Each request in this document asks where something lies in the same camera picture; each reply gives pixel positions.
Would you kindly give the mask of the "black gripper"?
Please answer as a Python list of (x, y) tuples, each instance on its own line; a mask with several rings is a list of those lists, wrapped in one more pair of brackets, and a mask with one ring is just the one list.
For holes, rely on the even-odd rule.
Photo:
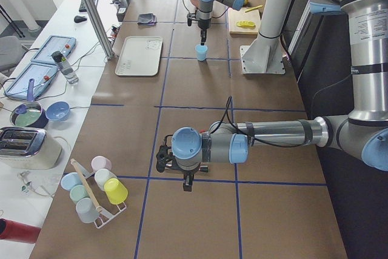
[(187, 14), (187, 25), (191, 26), (193, 21), (198, 22), (198, 27), (201, 29), (201, 45), (204, 45), (207, 40), (207, 29), (210, 28), (212, 19), (212, 13), (211, 12), (202, 12), (200, 10), (197, 10), (194, 13), (188, 13)]
[(173, 153), (170, 151), (171, 146), (167, 145), (167, 138), (172, 135), (166, 135), (163, 143), (160, 145), (156, 154), (156, 169), (159, 173), (163, 173), (166, 169), (180, 171), (184, 174), (184, 182), (182, 184), (183, 191), (191, 192), (194, 180), (194, 174), (197, 172), (207, 172), (207, 165), (199, 165), (194, 170), (184, 170), (181, 168)]

